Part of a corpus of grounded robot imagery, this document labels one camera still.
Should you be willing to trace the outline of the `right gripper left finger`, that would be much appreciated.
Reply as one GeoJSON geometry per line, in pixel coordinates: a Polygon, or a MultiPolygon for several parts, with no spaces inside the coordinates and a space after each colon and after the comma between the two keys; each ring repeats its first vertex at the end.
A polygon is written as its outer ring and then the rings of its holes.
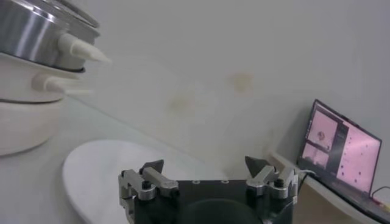
{"type": "Polygon", "coordinates": [[[139,200],[153,200],[157,193],[163,197],[176,197],[179,182],[162,174],[164,160],[145,163],[139,171],[123,170],[118,176],[119,198],[126,200],[136,196],[139,200]]]}

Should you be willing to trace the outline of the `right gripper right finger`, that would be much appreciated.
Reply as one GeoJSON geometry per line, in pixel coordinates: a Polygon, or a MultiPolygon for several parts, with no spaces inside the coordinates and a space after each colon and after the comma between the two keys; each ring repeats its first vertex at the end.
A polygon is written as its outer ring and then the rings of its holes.
{"type": "Polygon", "coordinates": [[[246,186],[260,197],[268,192],[275,200],[286,200],[298,197],[298,173],[292,167],[285,167],[281,172],[265,159],[251,156],[244,158],[250,172],[250,178],[246,180],[246,186]]]}

